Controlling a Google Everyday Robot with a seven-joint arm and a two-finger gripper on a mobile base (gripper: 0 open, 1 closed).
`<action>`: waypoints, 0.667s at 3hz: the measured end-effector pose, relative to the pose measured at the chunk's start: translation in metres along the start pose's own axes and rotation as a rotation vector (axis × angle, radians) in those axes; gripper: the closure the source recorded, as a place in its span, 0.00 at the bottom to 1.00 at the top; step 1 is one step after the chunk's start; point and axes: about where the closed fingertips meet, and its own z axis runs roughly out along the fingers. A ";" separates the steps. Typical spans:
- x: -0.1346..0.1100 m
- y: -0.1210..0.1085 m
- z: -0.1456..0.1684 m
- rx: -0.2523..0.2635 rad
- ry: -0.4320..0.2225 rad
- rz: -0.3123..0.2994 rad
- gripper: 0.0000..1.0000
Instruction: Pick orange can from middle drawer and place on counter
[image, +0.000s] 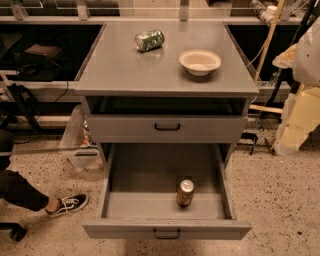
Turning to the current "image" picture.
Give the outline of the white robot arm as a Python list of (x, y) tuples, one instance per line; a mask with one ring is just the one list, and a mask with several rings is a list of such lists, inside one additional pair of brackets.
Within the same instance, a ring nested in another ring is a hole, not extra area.
[(276, 56), (272, 65), (290, 68), (295, 81), (308, 86), (320, 86), (320, 17), (299, 41)]

